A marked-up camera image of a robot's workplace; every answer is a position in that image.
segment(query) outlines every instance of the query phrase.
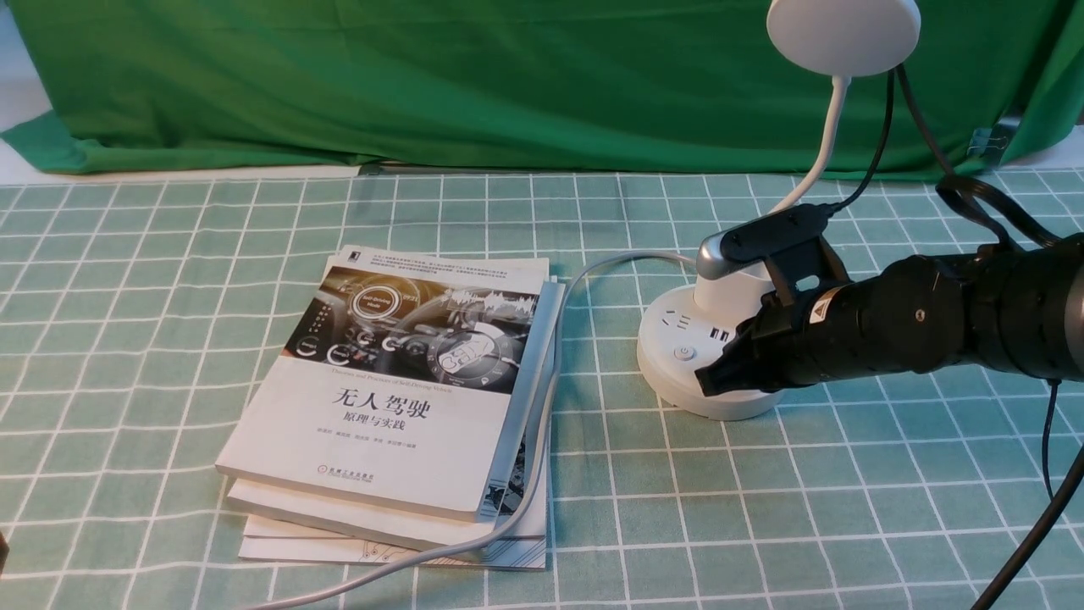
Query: power button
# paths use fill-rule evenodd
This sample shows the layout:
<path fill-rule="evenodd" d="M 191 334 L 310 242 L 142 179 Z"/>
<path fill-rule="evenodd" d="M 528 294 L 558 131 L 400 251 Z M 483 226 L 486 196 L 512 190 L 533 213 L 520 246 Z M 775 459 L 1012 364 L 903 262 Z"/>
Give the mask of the power button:
<path fill-rule="evenodd" d="M 693 350 L 687 346 L 683 346 L 674 350 L 674 358 L 683 363 L 687 363 L 696 358 L 696 350 Z"/>

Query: dashboard image on book cover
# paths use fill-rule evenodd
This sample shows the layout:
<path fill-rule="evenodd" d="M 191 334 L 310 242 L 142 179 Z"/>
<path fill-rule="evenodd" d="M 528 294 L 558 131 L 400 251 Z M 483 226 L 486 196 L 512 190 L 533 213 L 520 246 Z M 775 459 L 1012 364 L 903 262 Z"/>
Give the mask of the dashboard image on book cover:
<path fill-rule="evenodd" d="M 511 394 L 537 295 L 332 267 L 284 355 Z"/>

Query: white book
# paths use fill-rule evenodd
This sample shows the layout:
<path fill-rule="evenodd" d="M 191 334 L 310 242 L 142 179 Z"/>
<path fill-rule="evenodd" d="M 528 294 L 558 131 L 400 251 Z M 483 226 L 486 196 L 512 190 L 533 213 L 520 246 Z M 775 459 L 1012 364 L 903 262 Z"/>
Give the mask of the white book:
<path fill-rule="evenodd" d="M 547 342 L 531 333 L 547 273 L 526 261 L 347 256 L 216 467 L 343 501 L 486 519 L 511 399 L 532 392 L 517 382 L 521 360 Z"/>
<path fill-rule="evenodd" d="M 545 538 L 516 538 L 502 544 L 500 551 L 481 561 L 443 558 L 422 563 L 438 568 L 490 568 L 496 570 L 545 570 Z M 418 551 L 359 538 L 344 537 L 249 537 L 241 542 L 242 559 L 313 563 L 382 564 Z"/>
<path fill-rule="evenodd" d="M 331 256 L 327 259 L 327 268 L 324 269 L 326 274 L 331 267 L 335 264 L 336 260 L 341 264 L 350 265 L 354 261 L 359 260 L 363 252 L 380 252 L 383 250 L 370 246 L 358 246 L 358 245 L 346 245 L 344 246 L 336 256 Z M 516 272 L 527 272 L 527 273 L 549 273 L 550 261 L 546 258 L 498 258 L 498 259 L 487 259 L 482 260 L 487 265 L 496 265 L 502 269 L 515 270 Z M 535 315 L 538 312 L 544 312 L 542 314 L 542 324 L 534 323 L 532 328 L 538 328 L 539 330 L 545 330 L 547 334 L 552 335 L 556 328 L 556 310 L 551 312 L 551 303 L 553 308 L 559 309 L 560 299 L 564 296 L 565 285 L 559 284 L 556 275 L 552 275 L 550 281 L 558 284 L 555 286 L 550 286 L 544 288 L 544 291 L 540 294 L 540 300 L 538 307 L 535 308 Z M 553 294 L 547 294 L 546 291 L 553 290 Z M 539 346 L 540 342 L 533 343 L 532 347 Z M 529 351 L 524 354 L 520 362 L 520 371 L 537 372 L 539 366 L 539 354 L 537 351 Z M 505 490 L 508 486 L 508 478 L 512 476 L 513 464 L 516 460 L 516 455 L 521 449 L 521 437 L 524 430 L 527 426 L 527 411 L 525 408 L 517 408 L 517 404 L 527 400 L 530 392 L 529 390 L 532 386 L 524 385 L 513 391 L 512 403 L 509 405 L 508 415 L 505 418 L 504 429 L 501 431 L 501 438 L 496 443 L 496 450 L 493 453 L 493 462 L 490 466 L 489 482 L 486 486 L 486 496 L 482 498 L 482 505 L 478 511 L 478 521 L 492 523 L 493 519 L 496 517 L 500 508 L 501 501 L 504 496 Z M 375 531 L 380 532 L 378 524 L 374 525 Z M 374 538 L 376 541 L 389 542 L 393 538 L 387 538 L 377 534 Z"/>
<path fill-rule="evenodd" d="M 551 350 L 547 351 L 544 366 L 539 374 L 541 380 L 549 379 L 553 372 L 553 346 L 551 341 Z M 528 483 L 527 469 L 530 468 L 535 452 L 541 425 L 541 406 L 545 397 L 543 392 L 538 392 L 533 399 L 534 407 L 530 410 L 531 418 L 521 436 L 513 473 L 507 483 L 508 491 L 503 496 L 501 515 L 491 521 L 467 523 L 243 480 L 234 483 L 228 498 L 240 509 L 264 518 L 249 518 L 245 527 L 245 536 L 249 537 L 279 537 L 291 532 L 295 534 L 309 532 L 306 535 L 313 535 L 311 532 L 323 531 L 326 537 L 348 536 L 410 549 L 429 549 L 472 541 L 492 532 L 496 524 L 503 523 L 519 506 Z M 525 509 L 526 514 L 509 533 L 509 538 L 545 537 L 550 481 L 549 447 L 544 451 L 535 499 Z M 456 558 L 468 561 L 488 559 L 502 546 L 506 546 L 505 543 L 506 541 L 501 541 L 486 549 L 463 554 Z"/>

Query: black cable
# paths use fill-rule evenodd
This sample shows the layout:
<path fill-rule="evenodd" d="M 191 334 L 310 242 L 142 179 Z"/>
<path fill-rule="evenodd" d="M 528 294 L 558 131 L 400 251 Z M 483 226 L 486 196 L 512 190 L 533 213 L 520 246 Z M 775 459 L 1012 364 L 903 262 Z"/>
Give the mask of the black cable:
<path fill-rule="evenodd" d="M 926 141 L 926 145 L 933 153 L 938 165 L 941 166 L 941 170 L 944 171 L 945 176 L 955 176 L 956 170 L 953 168 L 944 151 L 938 145 L 937 138 L 933 137 L 930 126 L 927 125 L 926 118 L 922 116 L 921 111 L 918 109 L 918 102 L 915 100 L 915 93 L 911 89 L 911 80 L 907 78 L 907 69 L 903 64 L 900 64 L 895 67 L 895 73 L 900 77 L 900 90 L 903 91 L 903 99 L 907 102 L 907 109 L 911 111 L 911 117 L 915 120 L 915 126 L 918 127 L 918 132 L 922 135 L 922 140 Z M 952 189 L 942 189 L 941 184 L 938 184 L 938 195 L 941 196 L 953 211 L 977 224 L 985 226 L 997 235 L 997 241 L 1002 246 L 1010 249 L 1021 249 L 1020 245 L 1009 236 L 1005 226 L 979 207 L 979 204 L 975 202 L 975 198 L 970 194 L 959 193 Z"/>
<path fill-rule="evenodd" d="M 922 113 L 918 109 L 918 103 L 915 101 L 914 91 L 911 89 L 911 80 L 907 78 L 906 68 L 903 64 L 900 64 L 895 67 L 895 73 L 900 77 L 900 89 L 903 91 L 903 98 L 907 102 L 907 109 L 911 111 L 911 116 L 914 118 L 918 131 L 926 141 L 926 145 L 929 146 L 938 160 L 938 165 L 941 166 L 941 169 L 945 173 L 945 177 L 937 185 L 938 195 L 945 204 L 967 220 L 981 224 L 992 231 L 1004 247 L 1016 250 L 1021 249 L 1020 245 L 1009 236 L 1005 226 L 986 213 L 976 202 L 976 198 L 985 202 L 1005 216 L 1017 230 L 1037 245 L 1050 247 L 1057 243 L 1060 237 L 1040 224 L 1012 197 L 982 180 L 956 173 L 949 157 L 941 150 L 941 146 L 938 145 L 933 132 L 922 117 Z"/>
<path fill-rule="evenodd" d="M 1037 245 L 1051 247 L 1054 244 L 1061 241 L 1061 237 L 1046 230 L 1046 226 L 1040 224 L 1034 217 L 1024 211 L 1024 209 L 1020 207 L 1020 204 L 1012 197 L 1005 194 L 989 182 L 983 182 L 982 180 L 971 178 L 970 176 L 960 176 L 959 173 L 955 173 L 942 178 L 938 187 L 940 189 L 942 186 L 952 189 L 958 193 L 970 194 L 976 198 L 985 202 L 990 205 L 990 207 L 999 211 L 1002 216 L 1005 216 L 1009 223 L 1023 233 L 1025 237 L 1035 242 Z"/>
<path fill-rule="evenodd" d="M 1050 488 L 1050 425 L 1054 424 L 1054 412 L 1058 403 L 1058 387 L 1061 381 L 1050 380 L 1050 404 L 1046 406 L 1046 423 L 1043 425 L 1043 484 L 1046 495 L 1054 502 L 1054 490 Z"/>
<path fill-rule="evenodd" d="M 877 148 L 874 151 L 874 158 L 869 163 L 869 168 L 866 169 L 866 174 L 862 177 L 862 181 L 859 182 L 854 192 L 851 196 L 840 200 L 838 203 L 831 204 L 831 212 L 836 213 L 854 203 L 862 193 L 865 192 L 866 186 L 869 185 L 870 180 L 874 179 L 874 174 L 877 173 L 877 166 L 880 165 L 880 157 L 885 154 L 885 148 L 888 145 L 888 135 L 892 130 L 892 108 L 895 105 L 895 73 L 889 70 L 887 78 L 887 88 L 885 91 L 885 121 L 881 125 L 880 139 L 877 140 Z"/>
<path fill-rule="evenodd" d="M 986 589 L 976 600 L 975 606 L 971 606 L 971 610 L 989 610 L 993 607 L 997 598 L 1005 592 L 1005 588 L 1012 582 L 1012 579 L 1023 569 L 1024 563 L 1035 553 L 1038 545 L 1042 544 L 1043 538 L 1054 529 L 1054 524 L 1061 517 L 1066 507 L 1069 506 L 1069 501 L 1073 497 L 1073 493 L 1076 492 L 1076 488 L 1080 486 L 1081 480 L 1084 480 L 1084 447 L 1081 447 L 1081 451 L 1076 454 L 1076 459 L 1069 467 L 1066 480 L 1058 488 L 1058 493 L 1054 495 L 1054 499 L 1050 501 L 1049 506 L 1043 511 L 1043 516 L 1038 518 L 1035 525 L 1028 532 L 1028 535 L 1020 543 L 1020 546 L 1017 547 L 1012 557 L 1009 557 L 1009 560 L 1005 562 L 1005 567 L 990 581 Z"/>

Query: cable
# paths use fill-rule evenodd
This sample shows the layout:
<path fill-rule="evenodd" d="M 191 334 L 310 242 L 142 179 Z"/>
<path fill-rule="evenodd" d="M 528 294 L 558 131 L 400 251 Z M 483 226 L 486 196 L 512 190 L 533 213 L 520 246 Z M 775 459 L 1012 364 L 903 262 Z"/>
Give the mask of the cable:
<path fill-rule="evenodd" d="M 1050 489 L 1050 425 L 1054 424 L 1054 412 L 1058 403 L 1058 387 L 1061 380 L 1050 380 L 1050 404 L 1046 406 L 1046 423 L 1043 425 L 1043 484 L 1046 495 L 1054 502 L 1054 490 Z"/>
<path fill-rule="evenodd" d="M 874 179 L 874 174 L 877 173 L 877 166 L 880 165 L 880 157 L 885 154 L 885 148 L 888 146 L 888 135 L 892 130 L 892 108 L 895 105 L 895 73 L 892 70 L 888 72 L 887 87 L 885 91 L 885 122 L 881 125 L 880 139 L 877 140 L 877 148 L 874 151 L 874 158 L 869 161 L 869 168 L 866 169 L 866 174 L 862 177 L 862 181 L 859 182 L 854 192 L 843 200 L 831 204 L 831 212 L 838 213 L 848 205 L 851 205 L 865 192 L 866 186 Z"/>
<path fill-rule="evenodd" d="M 565 322 L 565 308 L 566 304 L 568 303 L 569 294 L 571 294 L 572 289 L 575 289 L 576 286 L 581 281 L 583 281 L 583 278 L 586 277 L 590 272 L 594 271 L 595 269 L 608 264 L 616 264 L 618 262 L 624 262 L 628 260 L 635 260 L 640 258 L 660 258 L 663 260 L 673 260 L 675 262 L 693 267 L 695 267 L 696 264 L 696 261 L 689 258 L 688 256 L 684 256 L 675 251 L 633 249 L 630 251 L 623 251 L 621 254 L 615 254 L 614 256 L 609 256 L 597 262 L 593 262 L 592 264 L 585 267 L 582 271 L 580 271 L 580 274 L 576 275 L 576 277 L 571 281 L 571 283 L 568 284 L 568 288 L 565 290 L 565 295 L 560 299 L 560 304 L 558 307 L 559 309 L 557 312 L 557 323 L 556 323 L 556 328 L 554 329 L 554 343 L 556 348 L 554 349 L 553 375 L 550 377 L 549 384 L 545 389 L 545 400 L 542 403 L 542 416 L 541 416 L 542 419 L 540 420 L 539 424 L 538 441 L 535 442 L 534 445 L 535 451 L 534 451 L 534 457 L 531 460 L 530 475 L 528 475 L 529 483 L 527 484 L 527 489 L 524 492 L 522 501 L 519 503 L 519 507 L 516 508 L 516 511 L 504 523 L 502 523 L 500 527 L 494 529 L 489 534 L 486 534 L 485 536 L 481 536 L 474 541 L 468 541 L 465 543 L 425 550 L 412 557 L 408 557 L 382 566 L 366 573 L 364 576 L 360 576 L 352 581 L 347 581 L 345 583 L 340 583 L 338 585 L 328 587 L 323 590 L 318 590 L 307 595 L 293 597 L 289 599 L 269 601 L 267 603 L 254 606 L 248 610 L 286 610 L 288 608 L 297 608 L 299 606 L 305 606 L 307 603 L 314 603 L 317 601 L 330 599 L 337 595 L 341 595 L 348 590 L 352 590 L 360 586 L 366 585 L 369 583 L 383 579 L 384 576 L 399 572 L 400 570 L 404 570 L 406 568 L 413 568 L 414 566 L 418 566 L 421 563 L 434 559 L 441 559 L 444 557 L 450 557 L 452 555 L 459 555 L 462 553 L 477 550 L 505 537 L 505 535 L 509 531 L 512 531 L 512 529 L 515 528 L 516 524 L 519 523 L 519 521 L 524 518 L 524 515 L 526 515 L 526 507 L 530 506 L 531 501 L 534 498 L 534 493 L 538 491 L 538 483 L 540 475 L 542 472 L 542 468 L 546 466 L 542 464 L 542 459 L 545 456 L 546 449 L 550 445 L 550 424 L 551 424 L 550 414 L 553 411 L 554 392 L 556 391 L 557 388 L 557 380 L 560 377 L 562 335 Z"/>
<path fill-rule="evenodd" d="M 843 114 L 843 100 L 847 98 L 847 88 L 850 85 L 850 77 L 831 77 L 831 101 L 828 102 L 828 116 L 825 117 L 824 133 L 821 135 L 821 152 L 817 153 L 816 160 L 813 161 L 813 167 L 810 168 L 805 178 L 795 186 L 795 190 L 790 191 L 790 194 L 775 204 L 772 211 L 790 207 L 821 179 L 824 168 L 828 165 L 828 159 L 831 158 L 831 148 L 836 144 L 836 130 L 839 127 L 839 117 Z"/>
<path fill-rule="evenodd" d="M 930 130 L 929 125 L 927 125 L 926 119 L 922 117 L 921 111 L 918 109 L 918 102 L 915 100 L 915 93 L 911 89 L 911 80 L 907 78 L 907 69 L 903 66 L 903 64 L 900 64 L 895 67 L 895 73 L 900 77 L 900 89 L 903 91 L 903 98 L 907 102 L 907 109 L 911 111 L 911 116 L 915 120 L 915 126 L 918 127 L 918 131 L 921 133 L 922 140 L 926 141 L 926 145 L 930 148 L 930 152 L 933 153 L 938 165 L 941 166 L 941 169 L 945 173 L 945 177 L 935 187 L 937 193 L 942 200 L 944 200 L 945 204 L 947 204 L 949 207 L 956 213 L 992 231 L 997 236 L 998 242 L 1007 248 L 1017 250 L 1021 249 L 1020 245 L 1009 236 L 1005 226 L 986 213 L 986 211 L 983 210 L 978 203 L 976 203 L 976 198 L 985 202 L 996 211 L 1005 216 L 1009 223 L 1016 226 L 1016 229 L 1019 230 L 1025 237 L 1035 242 L 1037 245 L 1050 247 L 1057 243 L 1060 237 L 1040 224 L 1038 221 L 1028 213 L 1012 197 L 992 184 L 983 182 L 982 180 L 956 173 L 956 170 L 953 168 L 949 157 L 945 155 L 944 151 L 941 150 L 941 146 L 938 145 L 937 139 L 933 137 L 933 132 Z"/>
<path fill-rule="evenodd" d="M 1017 547 L 1012 557 L 1009 557 L 1009 560 L 1005 562 L 1005 567 L 990 582 L 986 590 L 982 592 L 975 606 L 971 606 L 971 610 L 990 610 L 993 607 L 997 598 L 1005 592 L 1005 588 L 1012 582 L 1012 579 L 1023 569 L 1024 563 L 1035 553 L 1038 545 L 1042 544 L 1043 538 L 1054 529 L 1055 522 L 1057 522 L 1061 514 L 1066 510 L 1069 501 L 1073 497 L 1073 493 L 1076 492 L 1076 488 L 1080 486 L 1082 480 L 1084 480 L 1084 447 L 1081 447 L 1081 451 L 1076 454 L 1076 459 L 1069 467 L 1066 480 L 1058 488 L 1058 493 L 1054 495 L 1054 499 L 1046 507 L 1046 510 L 1043 511 L 1043 516 L 1038 518 L 1035 525 L 1028 532 L 1028 535 L 1020 543 L 1020 546 Z"/>

